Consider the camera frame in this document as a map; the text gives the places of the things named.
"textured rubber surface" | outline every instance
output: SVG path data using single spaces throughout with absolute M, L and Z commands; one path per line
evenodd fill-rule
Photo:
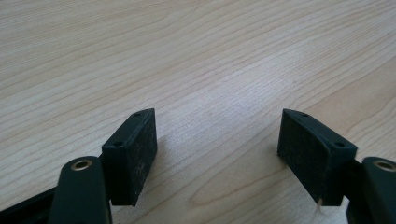
M 277 153 L 316 203 L 341 204 L 343 168 L 354 160 L 357 147 L 320 121 L 284 109 Z
M 102 146 L 107 191 L 113 205 L 136 205 L 157 154 L 154 109 L 132 114 Z

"black plastic arm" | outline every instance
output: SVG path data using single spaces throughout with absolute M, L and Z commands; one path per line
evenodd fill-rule
M 350 204 L 349 223 L 396 223 L 396 163 L 354 160 L 357 147 L 311 116 L 283 110 L 277 153 L 317 204 Z
M 105 177 L 97 157 L 72 160 L 61 171 L 49 224 L 70 223 L 111 223 Z
M 136 205 L 157 153 L 154 109 L 132 114 L 102 151 L 67 163 L 56 188 L 0 212 L 0 223 L 111 223 L 109 200 Z

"screw hole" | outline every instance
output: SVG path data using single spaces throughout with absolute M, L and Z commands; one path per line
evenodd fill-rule
M 396 166 L 387 161 L 375 161 L 374 165 L 385 171 L 396 172 Z
M 82 171 L 82 170 L 87 169 L 91 165 L 92 165 L 92 161 L 76 161 L 72 165 L 72 170 L 74 170 L 74 171 Z
M 338 146 L 338 147 L 344 147 L 345 146 L 344 143 L 340 143 L 340 142 L 335 143 L 335 145 Z
M 122 147 L 123 143 L 122 142 L 115 142 L 113 145 L 115 147 Z

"clamp jaw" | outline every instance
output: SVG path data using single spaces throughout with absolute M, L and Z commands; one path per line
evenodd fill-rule
M 314 201 L 339 206 L 349 199 L 349 223 L 396 223 L 396 163 L 368 157 L 355 161 L 357 147 L 311 116 L 283 110 L 277 154 Z
M 132 114 L 102 155 L 68 162 L 58 186 L 0 213 L 1 223 L 112 223 L 113 205 L 137 203 L 157 153 L 154 109 Z

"metal grommet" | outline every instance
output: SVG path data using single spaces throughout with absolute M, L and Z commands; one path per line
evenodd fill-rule
M 88 160 L 76 161 L 72 165 L 72 170 L 74 170 L 74 171 L 82 171 L 82 170 L 87 169 L 91 165 L 92 165 L 92 161 L 88 161 Z
M 374 161 L 373 164 L 384 171 L 396 172 L 396 166 L 387 161 Z

